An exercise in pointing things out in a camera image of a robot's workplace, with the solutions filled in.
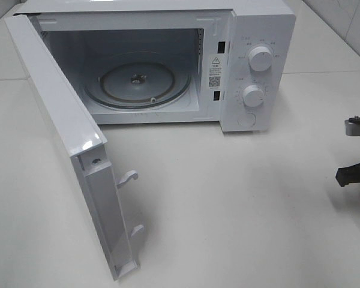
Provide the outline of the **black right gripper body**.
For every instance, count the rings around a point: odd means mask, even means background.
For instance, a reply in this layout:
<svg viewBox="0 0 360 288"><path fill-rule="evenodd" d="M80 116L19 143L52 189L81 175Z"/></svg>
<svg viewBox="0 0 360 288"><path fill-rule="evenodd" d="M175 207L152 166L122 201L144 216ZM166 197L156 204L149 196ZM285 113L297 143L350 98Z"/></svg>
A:
<svg viewBox="0 0 360 288"><path fill-rule="evenodd" d="M360 163L349 167L338 168L335 178L341 187L360 183Z"/></svg>

